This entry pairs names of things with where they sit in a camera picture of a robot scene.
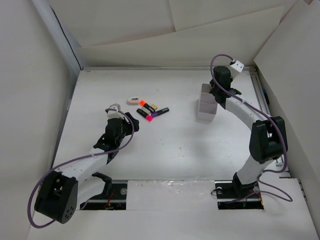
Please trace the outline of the purple highlighter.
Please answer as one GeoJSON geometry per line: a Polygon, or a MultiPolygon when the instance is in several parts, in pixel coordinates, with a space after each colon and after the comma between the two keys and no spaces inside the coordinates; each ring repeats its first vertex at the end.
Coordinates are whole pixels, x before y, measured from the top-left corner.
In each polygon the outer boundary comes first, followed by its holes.
{"type": "Polygon", "coordinates": [[[155,117],[158,117],[158,116],[163,115],[165,113],[168,113],[169,111],[170,111],[170,109],[168,107],[166,107],[166,108],[160,109],[158,111],[152,112],[151,117],[155,118],[155,117]]]}

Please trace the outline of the pink highlighter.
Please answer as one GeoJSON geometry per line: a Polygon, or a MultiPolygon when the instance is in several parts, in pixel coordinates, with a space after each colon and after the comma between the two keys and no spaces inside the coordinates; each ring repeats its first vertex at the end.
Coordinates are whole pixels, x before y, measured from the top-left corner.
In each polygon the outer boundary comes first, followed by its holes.
{"type": "Polygon", "coordinates": [[[151,115],[149,115],[148,113],[146,113],[145,111],[143,111],[142,109],[137,109],[136,112],[142,116],[144,119],[146,119],[148,122],[151,122],[153,120],[153,117],[151,115]]]}

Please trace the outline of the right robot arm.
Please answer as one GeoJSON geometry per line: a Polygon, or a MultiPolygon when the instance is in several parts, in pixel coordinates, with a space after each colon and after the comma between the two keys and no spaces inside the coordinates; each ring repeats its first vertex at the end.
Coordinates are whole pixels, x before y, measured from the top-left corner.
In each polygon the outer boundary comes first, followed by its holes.
{"type": "Polygon", "coordinates": [[[267,167],[288,151],[286,125],[282,117],[272,117],[244,101],[241,92],[231,87],[234,80],[226,66],[210,68],[210,93],[225,110],[234,114],[250,130],[249,157],[226,188],[230,202],[240,202],[258,194],[255,190],[267,167]]]}

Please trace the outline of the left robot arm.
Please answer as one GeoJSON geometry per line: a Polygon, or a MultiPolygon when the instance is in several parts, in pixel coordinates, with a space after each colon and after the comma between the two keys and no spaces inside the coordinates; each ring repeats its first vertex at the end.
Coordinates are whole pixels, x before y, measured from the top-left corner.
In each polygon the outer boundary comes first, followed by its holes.
{"type": "Polygon", "coordinates": [[[36,184],[28,200],[34,210],[52,222],[67,223],[77,209],[86,207],[93,197],[109,198],[113,194],[112,178],[99,172],[127,145],[125,137],[133,138],[140,129],[139,120],[129,112],[114,111],[104,134],[92,152],[50,169],[36,184]]]}

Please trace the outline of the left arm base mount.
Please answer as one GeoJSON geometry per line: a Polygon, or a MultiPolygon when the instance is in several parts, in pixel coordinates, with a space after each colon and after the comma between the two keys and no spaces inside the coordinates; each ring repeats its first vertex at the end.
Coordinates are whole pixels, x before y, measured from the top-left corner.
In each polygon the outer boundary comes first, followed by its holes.
{"type": "Polygon", "coordinates": [[[96,172],[79,187],[77,208],[79,210],[122,211],[126,209],[127,180],[113,180],[96,172]]]}

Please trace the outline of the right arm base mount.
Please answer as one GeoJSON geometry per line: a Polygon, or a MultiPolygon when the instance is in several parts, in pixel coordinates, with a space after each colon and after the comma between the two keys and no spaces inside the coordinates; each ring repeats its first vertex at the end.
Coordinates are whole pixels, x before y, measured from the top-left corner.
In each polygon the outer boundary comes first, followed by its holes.
{"type": "Polygon", "coordinates": [[[264,205],[257,181],[242,184],[235,173],[232,180],[215,180],[211,195],[216,197],[219,210],[263,210],[264,205]]]}

